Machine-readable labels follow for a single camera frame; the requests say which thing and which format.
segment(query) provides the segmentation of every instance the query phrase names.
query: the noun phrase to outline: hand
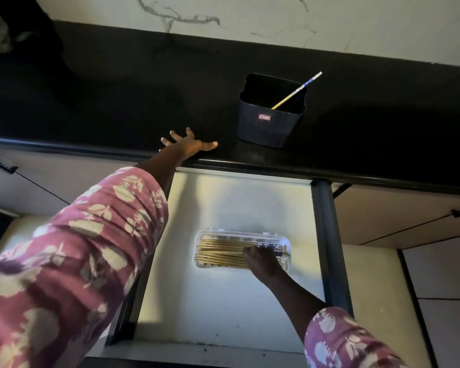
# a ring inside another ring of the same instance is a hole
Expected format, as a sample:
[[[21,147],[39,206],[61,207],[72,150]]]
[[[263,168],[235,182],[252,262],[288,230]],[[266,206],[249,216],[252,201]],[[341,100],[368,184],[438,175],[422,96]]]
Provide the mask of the hand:
[[[264,285],[285,274],[274,252],[264,247],[247,247],[243,250],[245,261],[252,273]]]
[[[186,128],[186,134],[186,137],[181,137],[171,130],[170,135],[174,141],[176,141],[175,144],[167,138],[162,137],[161,139],[164,146],[169,147],[175,145],[181,149],[183,157],[181,162],[190,158],[192,155],[197,154],[199,151],[211,151],[218,147],[218,142],[201,142],[200,140],[194,139],[194,133],[190,128]]]

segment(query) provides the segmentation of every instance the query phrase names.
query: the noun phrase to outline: plastic container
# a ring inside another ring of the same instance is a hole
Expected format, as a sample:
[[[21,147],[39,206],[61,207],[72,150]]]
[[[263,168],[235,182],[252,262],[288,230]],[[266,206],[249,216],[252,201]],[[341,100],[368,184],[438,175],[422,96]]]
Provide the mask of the plastic container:
[[[300,86],[299,82],[258,73],[247,75],[244,90],[240,93],[238,137],[258,145],[282,148],[305,113],[307,88],[278,109],[271,110],[271,107]]]
[[[196,261],[196,254],[198,253],[198,244],[201,239],[232,239],[235,241],[242,241],[245,243],[255,243],[255,245],[262,245],[269,248],[276,248],[280,246],[283,252],[289,254],[288,257],[277,257],[281,267],[288,272],[291,269],[291,243],[288,238],[284,236],[270,235],[269,233],[252,234],[252,233],[238,233],[233,231],[225,231],[223,228],[219,229],[203,229],[196,234],[194,242],[193,264],[197,268],[216,270],[235,270],[242,271],[239,268],[217,266],[211,264],[203,264]]]

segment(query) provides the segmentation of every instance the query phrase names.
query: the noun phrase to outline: finger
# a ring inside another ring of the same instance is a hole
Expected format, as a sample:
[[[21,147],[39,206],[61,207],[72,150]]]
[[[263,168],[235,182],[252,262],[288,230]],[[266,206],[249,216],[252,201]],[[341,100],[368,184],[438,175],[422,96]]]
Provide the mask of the finger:
[[[176,132],[174,132],[173,130],[171,130],[169,133],[170,133],[170,136],[174,138],[174,141],[176,142],[179,142],[182,139],[182,137],[178,135]]]
[[[194,139],[194,138],[195,138],[195,135],[194,135],[194,133],[193,133],[193,131],[191,130],[190,127],[187,127],[187,128],[186,128],[186,134],[187,134],[187,136],[188,136],[189,138],[191,138],[191,139]]]
[[[218,147],[218,142],[202,142],[201,151],[211,151]]]
[[[167,138],[162,137],[162,138],[160,138],[160,141],[162,141],[162,143],[164,144],[164,146],[170,146],[170,145],[172,145],[172,142],[169,141]]]

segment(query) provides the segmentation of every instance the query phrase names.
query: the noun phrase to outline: white plastic tray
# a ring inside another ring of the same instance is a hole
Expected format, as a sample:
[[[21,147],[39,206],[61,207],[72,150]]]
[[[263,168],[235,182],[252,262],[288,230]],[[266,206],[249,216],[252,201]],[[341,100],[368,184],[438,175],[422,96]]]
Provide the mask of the white plastic tray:
[[[225,231],[222,228],[219,229],[203,229],[196,234],[196,239],[194,242],[194,253],[193,253],[193,264],[197,268],[203,269],[213,269],[213,270],[235,270],[239,271],[241,269],[226,267],[226,266],[217,266],[211,264],[203,264],[196,261],[196,254],[198,252],[198,244],[201,239],[217,239],[225,240],[232,239],[236,241],[242,241],[245,243],[254,243],[259,246],[273,247],[274,245],[279,245],[283,247],[283,252],[288,253],[287,257],[277,257],[278,262],[281,267],[288,272],[291,269],[291,243],[287,237],[270,235],[269,233],[262,234],[252,234],[252,233],[238,233],[233,231]]]

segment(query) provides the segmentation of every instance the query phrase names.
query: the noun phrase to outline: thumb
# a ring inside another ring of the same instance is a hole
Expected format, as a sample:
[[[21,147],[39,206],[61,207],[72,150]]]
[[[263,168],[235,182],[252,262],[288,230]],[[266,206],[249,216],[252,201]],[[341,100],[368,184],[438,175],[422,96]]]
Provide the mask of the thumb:
[[[218,147],[218,142],[202,142],[201,151],[211,151]]]

